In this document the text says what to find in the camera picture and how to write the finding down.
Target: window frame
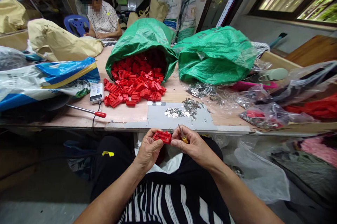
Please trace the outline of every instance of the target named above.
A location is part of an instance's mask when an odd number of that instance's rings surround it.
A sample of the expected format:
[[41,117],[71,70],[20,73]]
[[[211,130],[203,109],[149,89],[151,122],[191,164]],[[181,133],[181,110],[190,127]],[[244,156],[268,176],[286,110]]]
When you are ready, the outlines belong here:
[[311,20],[302,20],[298,19],[299,17],[311,3],[315,0],[304,0],[302,3],[298,5],[298,7],[294,10],[294,12],[280,12],[280,11],[269,11],[269,10],[260,10],[259,7],[262,5],[264,0],[256,0],[253,7],[251,8],[249,15],[266,17],[271,19],[279,19],[286,21],[295,21],[295,22],[304,22],[316,25],[324,25],[330,27],[337,27],[337,23],[331,22],[321,22],[321,21],[311,21]]

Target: green bag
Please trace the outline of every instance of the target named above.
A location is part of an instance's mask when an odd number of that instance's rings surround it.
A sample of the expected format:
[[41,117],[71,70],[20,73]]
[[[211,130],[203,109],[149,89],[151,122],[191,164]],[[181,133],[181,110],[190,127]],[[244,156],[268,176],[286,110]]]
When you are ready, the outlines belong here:
[[173,73],[178,61],[177,55],[171,48],[172,37],[173,31],[154,18],[142,18],[135,21],[113,48],[105,65],[107,74],[113,80],[111,67],[114,62],[156,48],[165,54],[167,62],[163,80],[165,82]]
[[244,79],[253,67],[257,51],[240,31],[226,26],[201,31],[177,43],[179,78],[193,78],[212,85]]

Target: pink fabric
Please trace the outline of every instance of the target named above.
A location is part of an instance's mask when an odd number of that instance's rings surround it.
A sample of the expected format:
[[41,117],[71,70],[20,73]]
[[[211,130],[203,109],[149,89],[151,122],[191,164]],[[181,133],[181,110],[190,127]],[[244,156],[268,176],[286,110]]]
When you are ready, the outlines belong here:
[[323,159],[325,162],[337,168],[337,150],[322,144],[322,140],[320,137],[306,139],[301,144],[301,149]]

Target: striped fabric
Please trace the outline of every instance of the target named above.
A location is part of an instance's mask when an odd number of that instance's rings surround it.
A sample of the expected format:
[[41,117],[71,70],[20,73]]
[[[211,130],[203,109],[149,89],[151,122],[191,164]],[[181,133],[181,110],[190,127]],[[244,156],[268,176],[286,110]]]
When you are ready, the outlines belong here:
[[223,221],[199,196],[184,185],[161,185],[144,181],[126,204],[118,223],[207,223]]

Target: yellow tag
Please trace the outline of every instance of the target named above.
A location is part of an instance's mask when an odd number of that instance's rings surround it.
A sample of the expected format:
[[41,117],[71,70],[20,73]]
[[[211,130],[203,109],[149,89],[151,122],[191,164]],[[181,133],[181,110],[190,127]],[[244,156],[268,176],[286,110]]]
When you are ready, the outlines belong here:
[[102,156],[104,156],[105,154],[109,154],[109,157],[112,157],[112,156],[115,155],[113,152],[104,151],[104,152],[102,153]]

